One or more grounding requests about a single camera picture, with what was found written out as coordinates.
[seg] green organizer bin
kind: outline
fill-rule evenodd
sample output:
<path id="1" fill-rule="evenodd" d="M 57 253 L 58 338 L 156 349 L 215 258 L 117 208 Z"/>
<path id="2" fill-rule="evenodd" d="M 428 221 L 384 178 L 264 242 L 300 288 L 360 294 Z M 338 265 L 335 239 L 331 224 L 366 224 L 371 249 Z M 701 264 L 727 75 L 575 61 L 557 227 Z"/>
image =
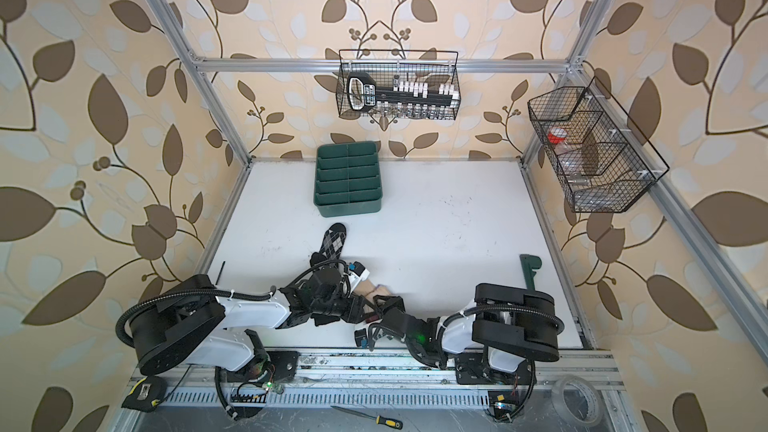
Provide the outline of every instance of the green organizer bin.
<path id="1" fill-rule="evenodd" d="M 382 179 L 374 142 L 317 148 L 315 206 L 323 217 L 354 216 L 381 210 Z"/>

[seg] black tool holder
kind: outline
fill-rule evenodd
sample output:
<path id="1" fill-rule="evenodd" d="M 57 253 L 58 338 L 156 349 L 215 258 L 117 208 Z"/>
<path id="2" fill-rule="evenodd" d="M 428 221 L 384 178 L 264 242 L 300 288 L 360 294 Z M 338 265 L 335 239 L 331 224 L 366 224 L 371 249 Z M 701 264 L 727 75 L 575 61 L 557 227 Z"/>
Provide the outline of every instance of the black tool holder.
<path id="1" fill-rule="evenodd" d="M 669 165 L 618 101 L 627 125 L 609 116 L 606 88 L 594 82 L 535 97 L 528 101 L 528 114 L 571 210 L 626 212 Z M 658 161 L 649 163 L 632 147 L 630 136 Z"/>
<path id="2" fill-rule="evenodd" d="M 458 52 L 446 50 L 340 50 L 339 116 L 455 120 L 457 60 Z"/>

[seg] roll of clear tape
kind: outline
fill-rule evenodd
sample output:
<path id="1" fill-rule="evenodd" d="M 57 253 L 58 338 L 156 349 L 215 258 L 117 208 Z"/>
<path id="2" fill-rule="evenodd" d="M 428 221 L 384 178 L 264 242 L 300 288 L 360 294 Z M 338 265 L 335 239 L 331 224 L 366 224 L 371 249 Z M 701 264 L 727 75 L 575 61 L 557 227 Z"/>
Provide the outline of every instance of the roll of clear tape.
<path id="1" fill-rule="evenodd" d="M 564 392 L 567 388 L 575 388 L 587 401 L 587 417 L 578 418 L 574 415 L 571 408 L 565 403 Z M 594 427 L 600 424 L 603 418 L 603 402 L 600 399 L 600 393 L 592 387 L 592 384 L 576 377 L 575 375 L 566 375 L 555 382 L 552 387 L 552 406 L 558 415 L 571 425 L 581 427 Z"/>

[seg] yellow and black screwdriver handle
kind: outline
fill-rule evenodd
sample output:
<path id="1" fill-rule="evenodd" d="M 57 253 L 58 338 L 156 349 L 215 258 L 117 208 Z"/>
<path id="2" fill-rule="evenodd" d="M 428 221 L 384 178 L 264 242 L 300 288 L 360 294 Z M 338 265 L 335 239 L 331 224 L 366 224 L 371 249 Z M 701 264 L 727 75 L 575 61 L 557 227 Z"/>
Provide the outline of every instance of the yellow and black screwdriver handle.
<path id="1" fill-rule="evenodd" d="M 379 415 L 376 417 L 376 423 L 391 427 L 393 429 L 402 430 L 402 422 L 396 419 L 388 419 Z"/>

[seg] robotic arm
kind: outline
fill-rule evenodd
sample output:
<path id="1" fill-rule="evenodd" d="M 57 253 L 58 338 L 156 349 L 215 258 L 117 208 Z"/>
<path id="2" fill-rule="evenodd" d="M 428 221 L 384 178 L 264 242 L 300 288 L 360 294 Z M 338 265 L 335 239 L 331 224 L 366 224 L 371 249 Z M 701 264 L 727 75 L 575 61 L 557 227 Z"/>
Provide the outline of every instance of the robotic arm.
<path id="1" fill-rule="evenodd" d="M 367 329 L 355 332 L 360 347 L 373 350 L 380 338 L 395 338 L 431 368 L 446 368 L 446 353 L 458 354 L 474 344 L 484 347 L 487 366 L 501 372 L 514 372 L 525 359 L 559 359 L 557 335 L 564 325 L 554 315 L 554 300 L 548 294 L 480 284 L 473 306 L 424 321 L 406 314 L 398 297 L 376 296 L 371 303 L 355 294 L 368 273 L 358 262 L 331 260 L 262 295 L 219 290 L 207 275 L 194 275 L 127 310 L 115 330 L 121 341 L 135 348 L 139 370 L 145 375 L 181 363 L 232 371 L 263 364 L 264 347 L 256 332 L 247 328 L 291 328 L 310 318 L 316 325 L 372 321 Z M 366 304 L 373 312 L 364 312 Z"/>

